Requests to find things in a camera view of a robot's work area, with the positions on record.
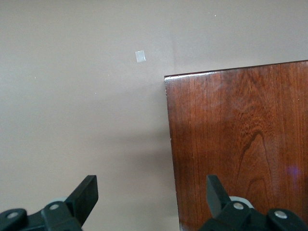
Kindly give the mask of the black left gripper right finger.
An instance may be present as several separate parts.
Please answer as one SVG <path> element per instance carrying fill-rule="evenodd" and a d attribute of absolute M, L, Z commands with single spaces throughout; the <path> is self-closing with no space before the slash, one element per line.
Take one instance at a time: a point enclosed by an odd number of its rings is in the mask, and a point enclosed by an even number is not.
<path fill-rule="evenodd" d="M 212 217 L 201 231 L 306 231 L 307 224 L 295 213 L 282 208 L 263 215 L 247 200 L 229 197 L 216 175 L 206 177 L 206 201 Z"/>

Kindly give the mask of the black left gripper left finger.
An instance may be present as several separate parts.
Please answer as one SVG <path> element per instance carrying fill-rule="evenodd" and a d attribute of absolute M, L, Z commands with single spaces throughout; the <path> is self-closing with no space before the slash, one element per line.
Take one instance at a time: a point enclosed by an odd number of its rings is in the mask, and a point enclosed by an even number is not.
<path fill-rule="evenodd" d="M 81 231 L 98 201 L 95 175 L 88 175 L 64 201 L 47 204 L 29 215 L 23 208 L 0 214 L 2 231 Z"/>

